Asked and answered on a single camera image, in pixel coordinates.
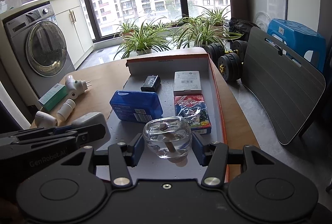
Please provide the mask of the white small carton box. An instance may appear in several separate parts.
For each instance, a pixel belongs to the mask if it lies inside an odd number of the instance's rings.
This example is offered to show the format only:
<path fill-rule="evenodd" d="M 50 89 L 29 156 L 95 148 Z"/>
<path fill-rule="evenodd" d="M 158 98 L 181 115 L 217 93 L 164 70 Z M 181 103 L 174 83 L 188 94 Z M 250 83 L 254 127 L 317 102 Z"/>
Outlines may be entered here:
<path fill-rule="evenodd" d="M 176 71 L 174 96 L 199 95 L 202 93 L 199 71 Z"/>

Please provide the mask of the white mosquito plug device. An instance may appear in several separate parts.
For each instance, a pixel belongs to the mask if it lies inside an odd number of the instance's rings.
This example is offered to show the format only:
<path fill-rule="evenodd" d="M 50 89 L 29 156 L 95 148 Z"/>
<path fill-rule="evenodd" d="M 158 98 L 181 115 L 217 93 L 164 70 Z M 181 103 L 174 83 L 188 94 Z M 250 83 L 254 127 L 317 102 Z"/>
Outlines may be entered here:
<path fill-rule="evenodd" d="M 91 81 L 76 80 L 72 75 L 68 75 L 65 80 L 67 95 L 72 100 L 84 94 L 91 85 Z"/>

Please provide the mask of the grey square plug adapter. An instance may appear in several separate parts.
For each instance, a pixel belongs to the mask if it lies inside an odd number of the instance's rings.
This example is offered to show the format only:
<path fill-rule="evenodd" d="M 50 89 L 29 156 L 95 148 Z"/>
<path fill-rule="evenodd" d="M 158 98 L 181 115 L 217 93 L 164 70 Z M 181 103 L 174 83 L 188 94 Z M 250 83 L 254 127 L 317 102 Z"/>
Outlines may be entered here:
<path fill-rule="evenodd" d="M 73 128 L 91 126 L 94 124 L 102 124 L 105 127 L 106 133 L 109 133 L 106 119 L 101 112 L 90 112 L 71 122 Z"/>

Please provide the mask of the white cylinder bottle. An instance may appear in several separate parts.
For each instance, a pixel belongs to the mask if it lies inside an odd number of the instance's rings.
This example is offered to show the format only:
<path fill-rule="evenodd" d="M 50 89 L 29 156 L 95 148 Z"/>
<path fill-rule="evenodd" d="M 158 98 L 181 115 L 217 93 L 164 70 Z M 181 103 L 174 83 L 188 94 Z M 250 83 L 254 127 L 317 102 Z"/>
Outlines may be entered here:
<path fill-rule="evenodd" d="M 70 116 L 70 114 L 73 112 L 75 107 L 76 107 L 75 102 L 72 99 L 67 99 L 63 103 L 62 107 L 60 107 L 60 109 L 57 111 L 56 113 L 57 118 L 60 121 L 65 122 Z"/>

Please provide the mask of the blue plastic case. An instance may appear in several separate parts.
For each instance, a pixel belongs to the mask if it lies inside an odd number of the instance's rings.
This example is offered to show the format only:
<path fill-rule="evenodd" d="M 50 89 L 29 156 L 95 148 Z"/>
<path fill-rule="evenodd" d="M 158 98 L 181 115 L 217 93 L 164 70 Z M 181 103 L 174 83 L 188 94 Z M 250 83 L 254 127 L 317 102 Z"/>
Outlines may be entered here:
<path fill-rule="evenodd" d="M 163 115 L 155 92 L 116 91 L 110 100 L 110 106 L 118 119 L 126 122 L 147 123 Z"/>

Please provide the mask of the red blue card packet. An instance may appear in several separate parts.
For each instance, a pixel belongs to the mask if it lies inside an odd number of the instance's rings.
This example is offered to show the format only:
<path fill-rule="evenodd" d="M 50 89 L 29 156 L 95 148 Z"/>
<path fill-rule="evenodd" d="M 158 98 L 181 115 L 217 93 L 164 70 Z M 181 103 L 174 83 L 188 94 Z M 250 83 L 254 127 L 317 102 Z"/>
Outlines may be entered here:
<path fill-rule="evenodd" d="M 187 120 L 192 133 L 211 133 L 212 124 L 203 95 L 175 96 L 175 113 Z"/>

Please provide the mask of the black bag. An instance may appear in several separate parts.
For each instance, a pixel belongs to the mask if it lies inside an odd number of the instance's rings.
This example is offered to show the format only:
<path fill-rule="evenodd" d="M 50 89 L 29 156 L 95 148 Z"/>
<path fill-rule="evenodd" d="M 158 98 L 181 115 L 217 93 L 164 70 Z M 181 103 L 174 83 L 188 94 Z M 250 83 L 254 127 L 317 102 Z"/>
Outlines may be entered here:
<path fill-rule="evenodd" d="M 228 24 L 230 32 L 242 34 L 242 36 L 240 37 L 240 40 L 242 41 L 249 40 L 250 31 L 253 27 L 258 28 L 258 25 L 256 25 L 255 23 L 237 19 L 235 17 L 232 17 Z"/>

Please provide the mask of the grey cone plug device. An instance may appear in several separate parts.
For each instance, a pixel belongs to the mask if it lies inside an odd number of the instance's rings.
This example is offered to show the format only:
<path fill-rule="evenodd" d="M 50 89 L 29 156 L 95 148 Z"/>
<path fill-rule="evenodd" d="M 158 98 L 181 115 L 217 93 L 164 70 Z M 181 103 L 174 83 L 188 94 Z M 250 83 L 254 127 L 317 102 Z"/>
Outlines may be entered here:
<path fill-rule="evenodd" d="M 58 126 L 58 121 L 55 117 L 42 111 L 38 111 L 35 114 L 34 121 L 37 128 L 52 128 Z"/>

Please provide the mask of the clear liquid refill bottle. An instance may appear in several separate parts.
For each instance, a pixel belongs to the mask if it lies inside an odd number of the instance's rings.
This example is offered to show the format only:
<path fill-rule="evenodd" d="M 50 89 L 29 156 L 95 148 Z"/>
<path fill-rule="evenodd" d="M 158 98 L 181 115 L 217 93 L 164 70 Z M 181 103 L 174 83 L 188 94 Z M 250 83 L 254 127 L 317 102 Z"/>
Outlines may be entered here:
<path fill-rule="evenodd" d="M 142 133 L 148 148 L 160 159 L 184 167 L 191 149 L 192 132 L 188 121 L 181 116 L 149 121 Z"/>

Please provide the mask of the black plug charger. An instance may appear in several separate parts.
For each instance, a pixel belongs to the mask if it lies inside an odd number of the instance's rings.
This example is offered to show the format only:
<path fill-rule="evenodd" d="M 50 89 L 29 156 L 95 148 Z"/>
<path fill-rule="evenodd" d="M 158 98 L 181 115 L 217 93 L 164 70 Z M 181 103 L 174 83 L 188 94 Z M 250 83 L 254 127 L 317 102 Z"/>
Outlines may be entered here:
<path fill-rule="evenodd" d="M 161 85 L 161 79 L 158 75 L 149 75 L 141 86 L 142 92 L 155 92 L 157 93 Z"/>

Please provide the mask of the spider plant left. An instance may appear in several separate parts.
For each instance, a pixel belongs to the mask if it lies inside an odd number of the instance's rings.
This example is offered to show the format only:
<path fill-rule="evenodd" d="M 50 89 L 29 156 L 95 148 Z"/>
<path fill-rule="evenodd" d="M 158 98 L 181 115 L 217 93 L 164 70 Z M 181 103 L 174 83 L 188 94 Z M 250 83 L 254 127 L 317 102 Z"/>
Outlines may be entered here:
<path fill-rule="evenodd" d="M 148 51 L 162 52 L 169 51 L 169 41 L 167 36 L 169 26 L 162 22 L 151 21 L 143 22 L 140 26 L 135 26 L 131 32 L 122 36 L 122 43 L 117 49 L 114 57 L 119 53 L 122 54 L 121 59 L 130 57 L 132 52 L 147 53 Z"/>

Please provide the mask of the teal cardboard box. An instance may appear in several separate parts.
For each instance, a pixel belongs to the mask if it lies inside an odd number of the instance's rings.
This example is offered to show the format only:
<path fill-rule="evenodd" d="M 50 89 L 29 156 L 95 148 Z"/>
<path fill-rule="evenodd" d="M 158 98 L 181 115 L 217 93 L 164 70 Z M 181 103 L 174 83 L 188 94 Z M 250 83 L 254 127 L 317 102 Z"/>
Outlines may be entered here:
<path fill-rule="evenodd" d="M 50 90 L 48 90 L 38 100 L 38 102 L 46 111 L 51 111 L 66 96 L 67 96 L 66 86 L 57 83 Z"/>

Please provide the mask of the small back spider plant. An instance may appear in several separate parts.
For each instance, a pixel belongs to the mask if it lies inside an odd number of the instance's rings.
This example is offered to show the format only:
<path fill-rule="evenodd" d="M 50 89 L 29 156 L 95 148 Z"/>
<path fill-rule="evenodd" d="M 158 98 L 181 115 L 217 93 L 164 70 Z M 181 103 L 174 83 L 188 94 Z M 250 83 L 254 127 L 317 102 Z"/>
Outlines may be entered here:
<path fill-rule="evenodd" d="M 130 20 L 126 20 L 121 24 L 117 24 L 117 26 L 120 31 L 120 35 L 122 37 L 129 36 L 132 33 L 134 33 L 136 30 L 138 30 L 138 26 L 135 24 L 135 21 L 130 21 Z"/>

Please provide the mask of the grey washing machine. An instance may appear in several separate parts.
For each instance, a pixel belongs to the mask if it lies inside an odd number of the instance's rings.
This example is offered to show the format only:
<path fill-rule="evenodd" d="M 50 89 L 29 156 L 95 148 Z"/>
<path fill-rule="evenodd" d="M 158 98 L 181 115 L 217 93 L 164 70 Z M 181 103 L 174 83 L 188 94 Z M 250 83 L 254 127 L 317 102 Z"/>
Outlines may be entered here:
<path fill-rule="evenodd" d="M 13 53 L 38 98 L 75 71 L 50 3 L 22 10 L 3 22 Z"/>

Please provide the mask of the white cabinet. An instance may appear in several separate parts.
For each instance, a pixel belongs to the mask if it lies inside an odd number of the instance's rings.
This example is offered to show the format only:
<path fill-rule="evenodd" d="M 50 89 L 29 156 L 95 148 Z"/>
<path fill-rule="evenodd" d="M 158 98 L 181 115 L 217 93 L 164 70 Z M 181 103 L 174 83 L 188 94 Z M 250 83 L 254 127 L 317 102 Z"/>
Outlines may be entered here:
<path fill-rule="evenodd" d="M 93 51 L 93 41 L 80 0 L 50 0 L 71 62 L 78 68 Z"/>

